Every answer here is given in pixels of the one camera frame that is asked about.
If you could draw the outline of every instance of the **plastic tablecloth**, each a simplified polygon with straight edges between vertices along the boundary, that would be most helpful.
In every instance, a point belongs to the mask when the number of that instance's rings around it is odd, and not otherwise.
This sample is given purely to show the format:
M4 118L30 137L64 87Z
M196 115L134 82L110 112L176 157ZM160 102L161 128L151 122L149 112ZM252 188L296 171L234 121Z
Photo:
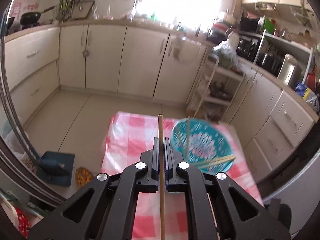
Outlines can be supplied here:
M164 118L164 137L170 138L177 121L178 119ZM236 156L227 174L263 205L236 133L230 132L228 125L213 126L225 136ZM138 162L142 152L153 148L154 137L158 137L158 117L118 112L110 120L101 172L114 175ZM188 239L184 193L166 192L165 194L165 232L167 240ZM132 239L160 239L159 193L139 194Z

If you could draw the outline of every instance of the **teal bowl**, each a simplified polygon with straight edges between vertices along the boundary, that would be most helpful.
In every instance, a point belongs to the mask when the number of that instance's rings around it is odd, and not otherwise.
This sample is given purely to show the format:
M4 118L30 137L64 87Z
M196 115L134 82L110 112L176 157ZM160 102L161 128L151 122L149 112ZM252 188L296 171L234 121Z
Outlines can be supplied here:
M232 154L232 148L226 138L212 127L209 122L197 118L190 118L189 126L189 149L185 153L183 149L187 147L186 118L176 123L170 138L171 147L176 151L184 153L184 161L196 164ZM200 170L212 175L217 172L227 172L231 168L233 161L234 160L201 168Z

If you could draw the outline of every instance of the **window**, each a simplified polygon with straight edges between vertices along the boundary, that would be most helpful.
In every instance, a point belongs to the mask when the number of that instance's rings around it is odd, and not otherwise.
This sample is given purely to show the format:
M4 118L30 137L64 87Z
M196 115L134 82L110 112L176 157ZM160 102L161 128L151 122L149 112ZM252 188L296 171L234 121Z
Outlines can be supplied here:
M190 29L206 31L219 12L219 0L138 0L137 12L166 23L181 21Z

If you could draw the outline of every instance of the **orange floral slipper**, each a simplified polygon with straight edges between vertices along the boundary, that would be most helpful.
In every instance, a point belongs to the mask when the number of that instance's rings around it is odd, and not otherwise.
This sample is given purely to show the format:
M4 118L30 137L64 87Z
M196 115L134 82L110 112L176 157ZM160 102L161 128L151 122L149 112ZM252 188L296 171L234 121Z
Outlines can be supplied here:
M79 188L83 188L90 180L93 179L93 175L84 167L76 169L76 182Z

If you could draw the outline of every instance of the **round metal pivot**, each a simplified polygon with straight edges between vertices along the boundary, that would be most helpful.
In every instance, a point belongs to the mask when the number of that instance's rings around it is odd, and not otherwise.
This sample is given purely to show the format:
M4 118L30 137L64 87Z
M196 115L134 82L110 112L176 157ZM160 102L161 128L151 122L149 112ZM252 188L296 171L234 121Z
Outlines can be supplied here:
M181 162L178 164L178 166L180 169L187 169L187 168L189 168L189 163Z
M97 176L97 179L100 180L100 181L104 181L108 178L108 175L105 174L105 173L100 173L98 176Z
M147 165L145 163L142 163L142 162L136 163L136 168L137 169L144 169L146 166Z
M227 178L227 175L225 173L223 173L223 172L217 173L216 176L217 176L217 179L220 179L220 180L224 180L224 179Z

